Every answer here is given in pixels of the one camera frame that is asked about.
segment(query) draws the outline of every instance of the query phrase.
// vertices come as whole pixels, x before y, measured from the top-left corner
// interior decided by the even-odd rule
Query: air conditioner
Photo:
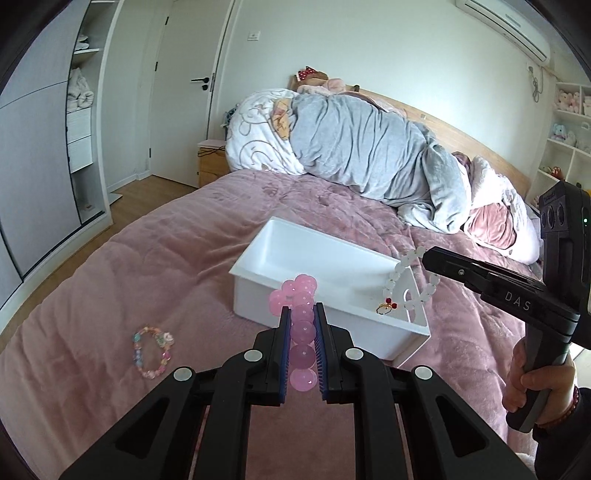
[[[501,0],[456,0],[456,5],[494,28],[540,66],[550,62],[550,44],[523,16]]]

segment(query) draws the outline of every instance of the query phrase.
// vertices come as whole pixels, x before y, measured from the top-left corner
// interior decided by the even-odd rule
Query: gray blanket
[[[457,160],[423,124],[345,95],[292,100],[290,143],[306,172],[398,209],[414,226],[456,233],[470,203]]]

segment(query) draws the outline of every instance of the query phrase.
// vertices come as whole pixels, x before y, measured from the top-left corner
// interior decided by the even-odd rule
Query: black sleeve
[[[534,440],[538,442],[535,455],[535,474],[538,480],[558,480],[583,448],[591,433],[591,390],[579,389],[579,403],[574,412],[556,427],[548,430],[534,427]]]

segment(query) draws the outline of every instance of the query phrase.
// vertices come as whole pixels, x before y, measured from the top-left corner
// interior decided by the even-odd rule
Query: white drawer
[[[90,110],[90,108],[84,108],[66,115],[68,143],[90,135]]]
[[[82,138],[68,144],[70,173],[92,164],[92,137]]]

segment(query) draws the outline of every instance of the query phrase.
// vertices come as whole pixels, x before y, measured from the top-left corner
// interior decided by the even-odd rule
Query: wooden floor
[[[195,189],[188,185],[154,176],[145,180],[133,181],[117,190],[116,193],[120,193],[123,197],[111,205],[113,225],[78,250],[33,292],[12,317],[6,329],[0,334],[0,352],[4,350],[16,329],[33,309],[54,291],[61,282],[71,277],[92,252],[138,218],[193,191]]]

